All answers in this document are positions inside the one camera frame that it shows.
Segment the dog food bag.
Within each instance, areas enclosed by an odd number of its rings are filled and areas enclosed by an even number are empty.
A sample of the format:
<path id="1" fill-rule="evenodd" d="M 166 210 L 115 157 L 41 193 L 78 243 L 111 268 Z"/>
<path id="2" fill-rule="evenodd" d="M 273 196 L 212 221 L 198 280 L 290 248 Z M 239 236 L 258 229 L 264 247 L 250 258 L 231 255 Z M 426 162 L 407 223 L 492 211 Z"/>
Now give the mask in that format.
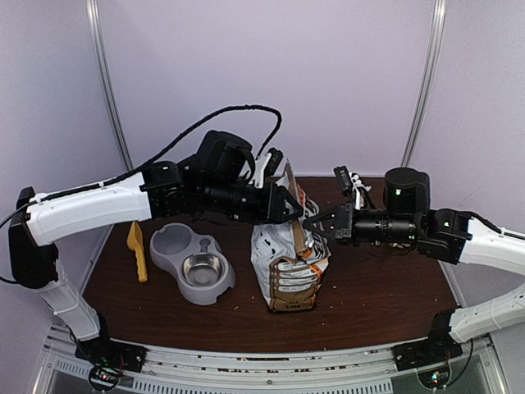
<path id="1" fill-rule="evenodd" d="M 304 213 L 282 224 L 254 226 L 251 263 L 271 312 L 310 310 L 316 305 L 317 292 L 331 256 L 327 240 L 303 228 L 304 220 L 319 214 L 320 208 L 298 183 L 289 163 L 276 183 L 296 198 Z"/>

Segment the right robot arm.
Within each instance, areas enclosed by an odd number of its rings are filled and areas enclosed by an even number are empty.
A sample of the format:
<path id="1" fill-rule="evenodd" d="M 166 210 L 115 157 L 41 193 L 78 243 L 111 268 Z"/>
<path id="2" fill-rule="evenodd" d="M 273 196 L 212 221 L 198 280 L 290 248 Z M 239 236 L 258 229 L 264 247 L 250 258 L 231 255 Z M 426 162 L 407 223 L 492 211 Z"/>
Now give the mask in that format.
<path id="1" fill-rule="evenodd" d="M 404 244 L 419 254 L 445 263 L 480 264 L 524 273 L 524 235 L 498 227 L 472 211 L 430 207 L 430 177 L 410 167 L 385 174 L 383 209 L 363 209 L 358 197 L 368 194 L 357 175 L 344 166 L 334 170 L 341 192 L 348 198 L 323 213 L 304 219 L 303 227 L 341 245 Z M 524 288 L 468 308 L 435 316 L 421 356 L 439 361 L 452 348 L 524 320 Z"/>

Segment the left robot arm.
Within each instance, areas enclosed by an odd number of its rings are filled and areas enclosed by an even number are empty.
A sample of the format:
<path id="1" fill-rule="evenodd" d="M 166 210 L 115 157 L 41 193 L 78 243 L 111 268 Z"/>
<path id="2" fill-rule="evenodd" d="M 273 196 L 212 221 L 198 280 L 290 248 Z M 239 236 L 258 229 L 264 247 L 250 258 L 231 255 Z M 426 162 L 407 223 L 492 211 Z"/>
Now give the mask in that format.
<path id="1" fill-rule="evenodd" d="M 121 222 L 213 212 L 238 222 L 283 223 L 303 208 L 284 187 L 270 183 L 282 160 L 271 149 L 255 158 L 251 144 L 225 131 L 209 131 L 197 152 L 179 163 L 153 160 L 119 178 L 37 194 L 23 189 L 8 227 L 11 273 L 40 293 L 48 307 L 100 364 L 118 356 L 103 318 L 80 296 L 59 262 L 56 241 Z"/>

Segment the grey double pet feeder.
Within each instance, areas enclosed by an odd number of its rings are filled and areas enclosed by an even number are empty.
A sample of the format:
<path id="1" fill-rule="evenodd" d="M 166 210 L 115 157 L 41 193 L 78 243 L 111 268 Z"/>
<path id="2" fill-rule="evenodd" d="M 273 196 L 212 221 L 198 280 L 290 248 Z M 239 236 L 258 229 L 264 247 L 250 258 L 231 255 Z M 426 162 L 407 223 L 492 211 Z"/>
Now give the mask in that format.
<path id="1" fill-rule="evenodd" d="M 182 296 L 194 305 L 213 305 L 235 286 L 235 271 L 210 235 L 201 235 L 183 223 L 155 231 L 150 256 L 175 279 Z"/>

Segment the steel bowl in feeder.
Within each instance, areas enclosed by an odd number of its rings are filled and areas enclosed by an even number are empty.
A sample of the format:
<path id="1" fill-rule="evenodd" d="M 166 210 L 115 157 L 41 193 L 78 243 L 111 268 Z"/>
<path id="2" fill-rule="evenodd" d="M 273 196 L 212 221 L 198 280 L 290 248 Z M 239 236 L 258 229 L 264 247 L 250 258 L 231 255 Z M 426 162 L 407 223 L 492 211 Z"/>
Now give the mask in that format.
<path id="1" fill-rule="evenodd" d="M 213 286 L 224 274 L 223 262 L 218 256 L 199 252 L 187 257 L 181 266 L 181 276 L 190 286 Z"/>

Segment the yellow plastic scoop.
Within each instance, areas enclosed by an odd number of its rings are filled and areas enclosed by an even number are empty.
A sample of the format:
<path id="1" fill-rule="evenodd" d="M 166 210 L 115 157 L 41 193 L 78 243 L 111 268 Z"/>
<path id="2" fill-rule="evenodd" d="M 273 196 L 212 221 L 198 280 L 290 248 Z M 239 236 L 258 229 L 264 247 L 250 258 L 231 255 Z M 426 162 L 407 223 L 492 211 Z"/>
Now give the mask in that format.
<path id="1" fill-rule="evenodd" d="M 135 254 L 139 282 L 144 283 L 148 280 L 148 272 L 144 252 L 143 233 L 137 222 L 132 222 L 130 224 L 130 230 L 128 232 L 126 244 L 128 248 Z"/>

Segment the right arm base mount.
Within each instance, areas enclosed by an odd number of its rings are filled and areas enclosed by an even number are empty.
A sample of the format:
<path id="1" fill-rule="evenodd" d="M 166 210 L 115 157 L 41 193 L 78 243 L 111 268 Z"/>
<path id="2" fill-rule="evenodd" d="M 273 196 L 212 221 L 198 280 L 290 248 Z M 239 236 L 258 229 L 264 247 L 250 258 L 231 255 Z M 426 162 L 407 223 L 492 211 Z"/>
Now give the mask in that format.
<path id="1" fill-rule="evenodd" d="M 406 342 L 392 348 L 398 371 L 439 364 L 463 354 L 462 346 L 451 337 Z"/>

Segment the front aluminium rail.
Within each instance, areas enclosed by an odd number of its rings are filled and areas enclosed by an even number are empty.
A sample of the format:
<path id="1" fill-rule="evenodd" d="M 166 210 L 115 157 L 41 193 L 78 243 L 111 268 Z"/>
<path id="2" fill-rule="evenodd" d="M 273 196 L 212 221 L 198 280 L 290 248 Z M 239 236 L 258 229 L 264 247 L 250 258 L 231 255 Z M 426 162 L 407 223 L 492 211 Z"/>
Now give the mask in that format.
<path id="1" fill-rule="evenodd" d="M 433 393 L 430 379 L 449 373 L 443 393 L 506 393 L 488 337 L 463 354 L 400 370 L 391 344 L 299 353 L 226 353 L 146 346 L 142 369 L 126 371 L 115 393 Z"/>

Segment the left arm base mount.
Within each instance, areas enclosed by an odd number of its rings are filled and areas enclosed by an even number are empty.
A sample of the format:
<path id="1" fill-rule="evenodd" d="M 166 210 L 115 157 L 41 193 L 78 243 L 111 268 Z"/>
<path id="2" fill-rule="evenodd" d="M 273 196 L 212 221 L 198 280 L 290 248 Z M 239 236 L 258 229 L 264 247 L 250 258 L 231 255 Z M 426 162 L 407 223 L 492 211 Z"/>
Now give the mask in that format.
<path id="1" fill-rule="evenodd" d="M 89 341 L 75 342 L 75 356 L 92 365 L 140 373 L 147 350 L 143 346 L 97 337 Z"/>

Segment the right aluminium frame post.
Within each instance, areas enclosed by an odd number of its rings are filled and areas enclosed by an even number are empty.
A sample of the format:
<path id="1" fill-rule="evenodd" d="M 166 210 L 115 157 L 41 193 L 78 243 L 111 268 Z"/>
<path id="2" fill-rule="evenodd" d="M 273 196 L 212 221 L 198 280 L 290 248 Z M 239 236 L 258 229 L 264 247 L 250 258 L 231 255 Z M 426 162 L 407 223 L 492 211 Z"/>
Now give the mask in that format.
<path id="1" fill-rule="evenodd" d="M 416 149 L 418 137 L 422 130 L 424 117 L 431 96 L 432 84 L 441 55 L 442 42 L 445 33 L 446 11 L 446 0 L 434 1 L 434 9 L 427 43 L 427 54 L 422 72 L 422 80 L 413 113 L 413 119 L 409 128 L 409 136 L 401 160 L 402 167 L 408 167 L 410 165 Z"/>

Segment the aluminium frame post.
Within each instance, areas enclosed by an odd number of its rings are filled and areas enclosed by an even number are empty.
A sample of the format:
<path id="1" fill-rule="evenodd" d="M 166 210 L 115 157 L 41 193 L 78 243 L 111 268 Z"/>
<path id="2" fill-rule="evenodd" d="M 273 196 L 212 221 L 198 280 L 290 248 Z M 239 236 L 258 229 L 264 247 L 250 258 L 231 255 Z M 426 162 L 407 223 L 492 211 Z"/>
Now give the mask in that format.
<path id="1" fill-rule="evenodd" d="M 432 84 L 441 55 L 442 42 L 445 33 L 446 11 L 446 0 L 434 1 L 434 9 L 427 43 L 427 54 L 422 72 L 422 80 L 413 113 L 413 119 L 409 128 L 409 136 L 401 160 L 402 167 L 408 167 L 410 165 L 416 149 L 418 137 L 422 130 L 424 117 L 431 96 Z"/>
<path id="2" fill-rule="evenodd" d="M 118 112 L 116 96 L 112 87 L 112 78 L 110 75 L 107 51 L 103 38 L 103 27 L 100 18 L 99 4 L 96 0 L 87 0 L 85 2 L 87 18 L 91 37 L 94 43 L 95 57 L 98 64 L 98 73 L 102 83 L 103 99 L 109 116 L 112 133 L 116 140 L 117 151 L 127 171 L 134 168 L 130 151 L 126 142 L 124 131 L 121 125 L 121 118 Z"/>

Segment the left aluminium frame post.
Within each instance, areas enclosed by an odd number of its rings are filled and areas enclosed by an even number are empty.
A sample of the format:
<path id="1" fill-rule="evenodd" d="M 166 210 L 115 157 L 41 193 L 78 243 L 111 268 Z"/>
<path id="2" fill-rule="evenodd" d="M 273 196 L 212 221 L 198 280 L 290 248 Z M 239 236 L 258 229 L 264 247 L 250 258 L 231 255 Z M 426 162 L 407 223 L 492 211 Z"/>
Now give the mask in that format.
<path id="1" fill-rule="evenodd" d="M 96 0 L 87 0 L 85 2 L 87 18 L 91 37 L 94 43 L 95 57 L 98 64 L 98 73 L 102 83 L 103 99 L 109 116 L 112 133 L 116 140 L 117 151 L 127 171 L 134 168 L 130 151 L 126 142 L 124 131 L 121 125 L 121 118 L 118 112 L 116 96 L 112 87 L 112 78 L 110 75 L 107 51 L 103 38 L 103 27 L 100 18 L 99 4 Z"/>

